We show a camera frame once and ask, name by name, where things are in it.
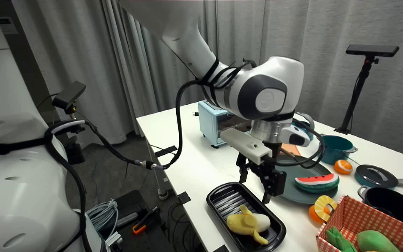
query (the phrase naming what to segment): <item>watermelon slice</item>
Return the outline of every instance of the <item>watermelon slice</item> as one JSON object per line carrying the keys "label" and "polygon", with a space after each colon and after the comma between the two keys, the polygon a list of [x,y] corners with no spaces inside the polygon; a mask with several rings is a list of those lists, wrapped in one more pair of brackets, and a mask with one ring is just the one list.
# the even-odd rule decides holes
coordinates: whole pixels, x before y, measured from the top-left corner
{"label": "watermelon slice", "polygon": [[317,177],[296,177],[296,185],[309,193],[322,193],[338,186],[340,178],[337,174]]}

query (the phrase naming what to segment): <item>floor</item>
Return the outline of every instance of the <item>floor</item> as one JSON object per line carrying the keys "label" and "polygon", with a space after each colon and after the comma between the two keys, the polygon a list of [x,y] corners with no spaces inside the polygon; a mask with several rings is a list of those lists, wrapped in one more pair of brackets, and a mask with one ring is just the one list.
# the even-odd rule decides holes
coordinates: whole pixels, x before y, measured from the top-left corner
{"label": "floor", "polygon": [[[119,145],[115,145],[124,156],[139,160],[150,160],[147,142],[134,134],[129,134],[127,140]],[[131,190],[140,190],[142,197],[147,206],[152,209],[155,206],[161,208],[161,219],[166,222],[168,218],[169,207],[178,203],[176,196],[170,196],[166,200],[160,200],[157,194],[157,182],[153,172],[139,166],[129,165],[126,171],[125,162],[119,160],[112,155],[104,146],[91,144],[84,149],[86,161],[81,164],[74,165],[74,169],[79,174],[86,188],[86,207],[90,209],[96,204],[115,199],[128,193]],[[67,176],[66,195],[69,205],[72,208],[79,207],[79,197],[77,186],[71,176]],[[181,206],[177,207],[174,212],[174,218],[179,218],[184,214]],[[171,233],[173,233],[175,221],[170,218]],[[180,251],[203,251],[198,237],[193,231],[193,226],[186,222],[184,216],[176,225],[175,235],[171,236],[174,240],[174,249]]]}

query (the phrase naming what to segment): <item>black pan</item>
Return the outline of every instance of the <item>black pan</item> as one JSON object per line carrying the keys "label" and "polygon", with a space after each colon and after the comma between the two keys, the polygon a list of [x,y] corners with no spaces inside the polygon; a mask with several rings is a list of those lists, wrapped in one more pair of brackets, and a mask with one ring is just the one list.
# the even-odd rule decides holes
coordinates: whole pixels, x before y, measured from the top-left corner
{"label": "black pan", "polygon": [[403,186],[403,179],[397,179],[389,171],[369,164],[362,164],[355,169],[355,179],[361,185],[371,188],[394,188],[396,186]]}

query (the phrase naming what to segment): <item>basket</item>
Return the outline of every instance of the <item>basket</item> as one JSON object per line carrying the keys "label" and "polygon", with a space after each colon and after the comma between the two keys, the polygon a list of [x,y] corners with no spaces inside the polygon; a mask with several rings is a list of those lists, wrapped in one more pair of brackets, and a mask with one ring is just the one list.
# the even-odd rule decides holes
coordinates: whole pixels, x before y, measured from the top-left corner
{"label": "basket", "polygon": [[354,247],[357,246],[357,234],[361,231],[376,230],[384,234],[400,251],[403,252],[403,222],[394,219],[349,196],[342,196],[328,222],[317,233],[319,252],[341,252],[326,241],[326,230],[336,227]]}

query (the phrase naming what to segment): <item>green plate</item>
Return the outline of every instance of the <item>green plate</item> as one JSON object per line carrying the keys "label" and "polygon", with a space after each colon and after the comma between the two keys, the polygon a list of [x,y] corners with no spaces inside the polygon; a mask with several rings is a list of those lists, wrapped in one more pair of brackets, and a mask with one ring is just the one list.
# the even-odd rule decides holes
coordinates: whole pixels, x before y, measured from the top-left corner
{"label": "green plate", "polygon": [[[306,160],[306,158],[302,156],[297,156],[296,159],[298,161]],[[291,157],[287,155],[279,155],[277,160],[280,163],[295,162],[295,160],[293,160]],[[315,204],[315,201],[317,201],[318,197],[322,195],[327,195],[331,198],[334,198],[334,196],[337,195],[338,186],[322,193],[309,193],[306,192],[305,190],[302,190],[295,184],[296,177],[318,177],[331,174],[331,172],[321,164],[317,164],[315,167],[310,169],[305,169],[302,168],[301,166],[286,166],[286,167],[276,166],[276,169],[279,171],[285,171],[287,173],[287,180],[286,185],[284,187],[284,194],[282,194],[281,196],[289,201],[300,204],[313,205]]]}

